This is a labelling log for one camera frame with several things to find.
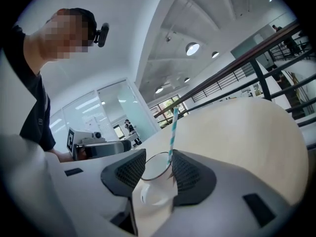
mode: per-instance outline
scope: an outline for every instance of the neck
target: neck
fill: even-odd
[[[27,64],[37,76],[40,73],[41,68],[49,61],[45,58],[39,32],[35,32],[32,35],[25,35],[23,54]]]

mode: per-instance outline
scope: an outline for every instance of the light wood tabletop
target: light wood tabletop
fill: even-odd
[[[171,126],[146,140],[147,159],[169,149]],[[193,111],[178,120],[174,149],[199,154],[249,170],[290,204],[300,201],[308,178],[308,154],[302,133],[280,106],[256,98],[238,98]],[[148,208],[140,201],[140,180],[133,204],[140,237],[151,236],[168,218],[171,203]]]

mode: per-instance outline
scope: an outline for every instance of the white mug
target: white mug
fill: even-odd
[[[151,157],[142,175],[144,186],[141,201],[147,205],[163,205],[178,195],[178,188],[172,174],[172,162],[167,166],[168,152]]]

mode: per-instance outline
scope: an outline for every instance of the striped straw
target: striped straw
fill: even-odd
[[[173,150],[173,144],[174,144],[174,138],[175,138],[175,136],[176,136],[178,113],[179,113],[179,108],[178,108],[178,107],[175,107],[174,110],[173,110],[173,120],[172,120],[172,128],[171,128],[170,150],[169,150],[169,154],[168,154],[167,167],[169,166],[169,164],[170,164],[170,162],[171,162],[172,150]]]

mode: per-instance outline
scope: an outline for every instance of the black cap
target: black cap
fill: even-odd
[[[96,32],[97,32],[97,22],[95,21],[94,15],[91,11],[81,9],[81,8],[72,8],[69,9],[70,12],[79,12],[82,16],[83,19],[88,22],[88,28],[92,30],[93,34],[90,34],[88,36],[89,40],[94,40]]]

